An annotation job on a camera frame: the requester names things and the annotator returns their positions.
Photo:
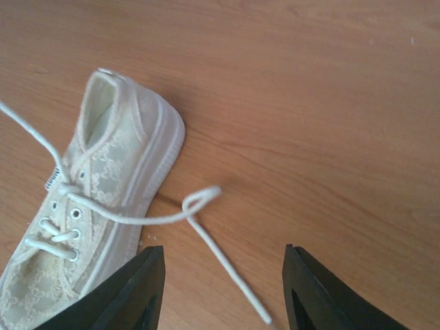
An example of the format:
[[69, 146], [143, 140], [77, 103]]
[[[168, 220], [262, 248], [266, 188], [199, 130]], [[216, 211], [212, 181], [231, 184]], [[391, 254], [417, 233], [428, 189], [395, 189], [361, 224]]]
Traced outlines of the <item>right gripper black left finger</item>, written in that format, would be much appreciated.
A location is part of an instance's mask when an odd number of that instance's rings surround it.
[[165, 274], [164, 248], [147, 247], [92, 292], [37, 328], [156, 329]]

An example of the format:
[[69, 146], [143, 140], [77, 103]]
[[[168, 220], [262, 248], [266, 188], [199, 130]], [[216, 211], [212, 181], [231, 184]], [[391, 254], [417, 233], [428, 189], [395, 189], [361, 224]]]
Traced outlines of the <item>white sneaker shoe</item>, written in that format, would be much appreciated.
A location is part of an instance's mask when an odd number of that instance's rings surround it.
[[115, 72], [89, 78], [76, 129], [1, 275], [1, 328], [33, 329], [132, 259], [185, 126], [163, 97]]

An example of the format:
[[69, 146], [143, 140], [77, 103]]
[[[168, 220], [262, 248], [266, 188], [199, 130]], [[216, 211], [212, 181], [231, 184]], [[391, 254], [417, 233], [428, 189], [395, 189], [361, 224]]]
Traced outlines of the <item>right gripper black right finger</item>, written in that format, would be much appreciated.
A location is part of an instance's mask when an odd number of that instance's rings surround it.
[[292, 244], [285, 248], [283, 289], [290, 329], [406, 328]]

